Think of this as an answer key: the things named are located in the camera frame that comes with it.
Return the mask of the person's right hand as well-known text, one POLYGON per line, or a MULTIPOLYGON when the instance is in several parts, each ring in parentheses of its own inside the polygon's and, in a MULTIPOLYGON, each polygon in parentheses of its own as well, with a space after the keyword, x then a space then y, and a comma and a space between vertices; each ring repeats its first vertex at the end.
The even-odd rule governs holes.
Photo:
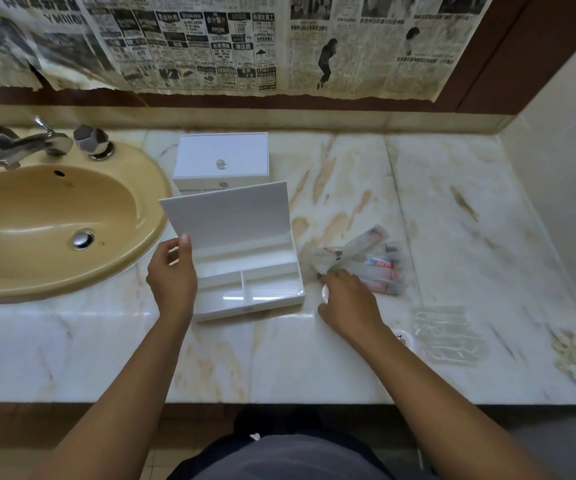
POLYGON ((372 345, 384 332, 376 298, 366 285, 345 269, 329 271, 321 281, 329 289, 328 303, 337 307, 339 326, 329 326, 357 351, 372 345))

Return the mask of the person's left hand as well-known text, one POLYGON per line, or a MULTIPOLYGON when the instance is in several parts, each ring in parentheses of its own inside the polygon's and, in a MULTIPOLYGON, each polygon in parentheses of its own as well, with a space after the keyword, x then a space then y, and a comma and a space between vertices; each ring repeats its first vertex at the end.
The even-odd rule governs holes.
POLYGON ((160 317, 188 325, 194 314, 196 270, 179 266, 179 237, 161 242, 147 268, 147 284, 160 317))

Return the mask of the white organizer box with lid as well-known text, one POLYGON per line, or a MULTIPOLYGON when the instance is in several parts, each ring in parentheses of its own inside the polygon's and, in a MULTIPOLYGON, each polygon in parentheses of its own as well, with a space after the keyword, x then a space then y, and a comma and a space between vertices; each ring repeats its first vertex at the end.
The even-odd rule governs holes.
POLYGON ((194 322, 303 304, 285 181, 159 202, 175 233, 193 243, 194 322))

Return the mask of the clear plastic bag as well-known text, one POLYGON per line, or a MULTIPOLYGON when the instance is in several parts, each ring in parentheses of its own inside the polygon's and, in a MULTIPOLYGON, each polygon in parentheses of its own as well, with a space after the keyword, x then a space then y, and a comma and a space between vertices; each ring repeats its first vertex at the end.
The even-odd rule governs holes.
POLYGON ((380 225, 374 225, 341 247, 318 248, 307 243, 298 255, 298 262, 305 283, 320 280, 329 271, 345 269, 359 277, 372 292, 393 296, 404 293, 401 247, 398 242, 389 240, 388 233, 380 225), (389 273, 386 269, 367 266, 364 264, 366 256, 399 258, 399 272, 389 273))

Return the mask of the person's right forearm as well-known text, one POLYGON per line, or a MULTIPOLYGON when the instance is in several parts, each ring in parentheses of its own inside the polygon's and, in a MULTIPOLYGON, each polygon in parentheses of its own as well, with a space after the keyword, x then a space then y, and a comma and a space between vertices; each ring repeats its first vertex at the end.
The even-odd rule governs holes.
POLYGON ((350 334, 442 480, 559 480, 396 338, 384 323, 350 334))

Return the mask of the person's left forearm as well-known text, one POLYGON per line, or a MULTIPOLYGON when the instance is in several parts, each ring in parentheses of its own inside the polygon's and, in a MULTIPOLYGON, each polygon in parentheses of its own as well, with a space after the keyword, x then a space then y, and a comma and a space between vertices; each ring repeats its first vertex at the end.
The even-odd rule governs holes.
POLYGON ((116 379, 28 480, 139 480, 192 311, 162 311, 116 379))

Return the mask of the red white toothpaste tube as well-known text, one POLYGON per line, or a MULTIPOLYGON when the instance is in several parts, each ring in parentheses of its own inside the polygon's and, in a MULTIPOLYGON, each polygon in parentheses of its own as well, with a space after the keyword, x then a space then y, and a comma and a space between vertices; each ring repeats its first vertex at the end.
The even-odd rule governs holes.
POLYGON ((386 269, 389 273, 398 273, 401 266, 401 259, 396 257, 366 256, 364 258, 364 264, 386 269))

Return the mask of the white closed box clear knob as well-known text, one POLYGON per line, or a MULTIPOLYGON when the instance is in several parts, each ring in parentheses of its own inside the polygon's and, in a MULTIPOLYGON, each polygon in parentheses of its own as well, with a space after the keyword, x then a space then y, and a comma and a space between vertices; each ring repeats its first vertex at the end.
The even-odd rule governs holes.
POLYGON ((172 181, 181 195, 270 183, 269 135, 184 134, 172 181))

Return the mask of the clear packet of floss picks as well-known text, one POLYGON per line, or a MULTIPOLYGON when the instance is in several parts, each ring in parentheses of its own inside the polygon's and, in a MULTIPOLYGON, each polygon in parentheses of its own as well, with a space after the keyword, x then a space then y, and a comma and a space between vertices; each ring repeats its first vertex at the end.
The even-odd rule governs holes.
POLYGON ((420 306, 411 312, 415 347, 425 361, 474 367, 487 357, 488 342, 464 306, 420 306))

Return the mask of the person's dark grey clothing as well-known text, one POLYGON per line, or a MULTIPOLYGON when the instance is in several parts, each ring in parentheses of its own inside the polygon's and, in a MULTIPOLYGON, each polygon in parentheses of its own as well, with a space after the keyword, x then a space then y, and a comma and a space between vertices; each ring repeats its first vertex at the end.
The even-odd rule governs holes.
POLYGON ((331 428, 318 409, 286 415, 246 407, 232 431, 183 460, 166 480, 439 480, 420 467, 387 466, 361 439, 331 428))

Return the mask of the yellow ceramic sink basin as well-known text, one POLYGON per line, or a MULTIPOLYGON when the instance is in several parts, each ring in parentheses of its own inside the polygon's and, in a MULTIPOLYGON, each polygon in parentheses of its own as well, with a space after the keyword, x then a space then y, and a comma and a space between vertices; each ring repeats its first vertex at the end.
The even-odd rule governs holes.
POLYGON ((0 168, 0 303, 22 303, 84 289, 132 266, 159 240, 173 195, 159 163, 116 143, 105 161, 78 148, 44 152, 14 170, 0 168), (74 233, 95 241, 75 250, 74 233))

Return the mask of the chrome faucet spout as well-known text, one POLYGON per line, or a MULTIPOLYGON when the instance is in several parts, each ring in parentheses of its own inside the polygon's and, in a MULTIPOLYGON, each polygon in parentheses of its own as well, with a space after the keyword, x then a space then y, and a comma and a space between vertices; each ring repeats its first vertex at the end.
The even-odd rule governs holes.
POLYGON ((71 151, 74 145, 74 141, 71 137, 53 130, 39 117, 35 118, 35 122, 38 126, 44 129, 44 132, 41 134, 20 137, 18 144, 14 148, 16 152, 12 163, 0 163, 1 168, 4 168, 5 170, 19 169, 22 160, 40 152, 44 152, 49 157, 59 158, 65 156, 69 151, 71 151))

